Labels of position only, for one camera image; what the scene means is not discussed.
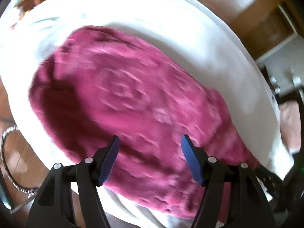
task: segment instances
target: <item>rope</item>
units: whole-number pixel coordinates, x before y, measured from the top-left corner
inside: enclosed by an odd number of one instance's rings
[[[31,194],[31,195],[34,195],[38,192],[39,188],[26,188],[26,187],[23,187],[21,185],[19,185],[13,178],[12,174],[10,173],[8,167],[7,167],[7,164],[6,164],[6,161],[5,161],[5,158],[4,158],[4,143],[5,143],[5,140],[6,140],[6,137],[7,135],[10,133],[10,132],[15,132],[15,131],[19,131],[18,127],[16,125],[12,126],[12,127],[9,127],[7,130],[5,130],[3,132],[3,135],[1,137],[1,141],[0,141],[0,154],[1,154],[1,160],[2,160],[2,163],[3,163],[3,167],[4,167],[4,170],[9,178],[9,180],[13,183],[13,185],[15,186],[15,188],[23,193],[26,193],[26,194]]]

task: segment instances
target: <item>metal rivet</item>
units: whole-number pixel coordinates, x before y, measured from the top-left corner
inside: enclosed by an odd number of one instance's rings
[[[244,168],[244,169],[247,169],[247,168],[248,168],[248,164],[242,162],[242,163],[241,163],[241,167]]]
[[[210,163],[215,163],[215,162],[216,162],[216,158],[215,158],[215,157],[209,157],[209,158],[208,158],[208,161],[209,161]]]
[[[54,164],[53,168],[54,169],[59,169],[61,167],[61,164],[60,163],[56,163]]]
[[[92,157],[88,157],[85,159],[85,163],[89,164],[89,163],[92,163],[93,162],[93,158]]]

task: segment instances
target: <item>white cloth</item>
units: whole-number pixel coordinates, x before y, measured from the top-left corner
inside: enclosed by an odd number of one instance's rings
[[[0,74],[14,119],[46,167],[72,162],[45,133],[29,104],[28,89],[39,63],[84,25],[112,27],[161,49],[202,85],[221,93],[240,136],[263,165],[280,177],[285,172],[278,172],[277,165],[291,168],[287,151],[273,144],[275,104],[255,62],[229,27],[196,0],[46,0],[20,21],[0,49]],[[72,189],[77,192],[75,184]],[[104,187],[98,193],[106,212],[140,227],[191,225]]]

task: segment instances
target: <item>blue gripper pad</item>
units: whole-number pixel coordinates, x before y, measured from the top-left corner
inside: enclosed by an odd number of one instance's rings
[[[203,179],[203,165],[201,164],[204,162],[201,162],[199,160],[197,153],[199,153],[200,150],[203,151],[203,149],[195,147],[188,135],[184,135],[181,138],[181,149],[183,150],[184,156],[194,180],[202,186],[205,180]],[[207,157],[207,154],[205,152],[204,154],[202,155],[203,158]]]
[[[108,145],[110,149],[107,151],[104,160],[100,164],[100,176],[98,182],[102,185],[104,182],[108,181],[112,168],[114,166],[116,157],[120,149],[120,140],[118,136],[115,137],[111,145]]]

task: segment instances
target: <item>pink cloth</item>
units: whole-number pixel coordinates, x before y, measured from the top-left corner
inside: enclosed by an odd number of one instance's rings
[[[106,186],[177,217],[192,219],[203,194],[181,150],[184,134],[222,162],[258,165],[216,90],[201,86],[144,40],[110,28],[73,32],[42,62],[29,100],[75,163],[118,135],[121,149]],[[228,192],[226,185],[221,221]]]

